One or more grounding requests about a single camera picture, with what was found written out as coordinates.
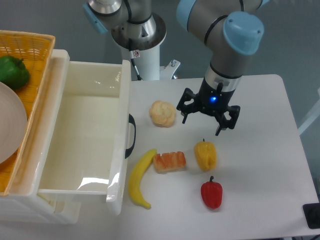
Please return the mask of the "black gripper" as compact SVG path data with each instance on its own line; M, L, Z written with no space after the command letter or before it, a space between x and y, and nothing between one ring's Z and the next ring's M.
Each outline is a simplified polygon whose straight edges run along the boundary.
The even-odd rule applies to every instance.
M223 91L223 83L217 87L211 87L204 78L199 92L194 93L190 88L185 88L176 109L183 116L182 124L185 124L189 114L201 112L215 117L218 127L215 136L226 129L233 130L238 121L241 107L238 105L229 106L229 102L235 92Z

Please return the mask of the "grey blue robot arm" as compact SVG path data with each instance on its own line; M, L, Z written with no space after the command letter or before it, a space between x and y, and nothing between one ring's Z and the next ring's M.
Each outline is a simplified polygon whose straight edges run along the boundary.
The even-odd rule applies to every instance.
M177 110L214 117L217 130L233 129L240 107L229 105L237 85L264 35L263 23L253 15L263 0L181 0L176 9L180 25L213 53L198 93L186 88ZM159 80L159 47L167 30L149 0L89 0L84 13L99 33L110 32L122 58L131 63L135 81Z

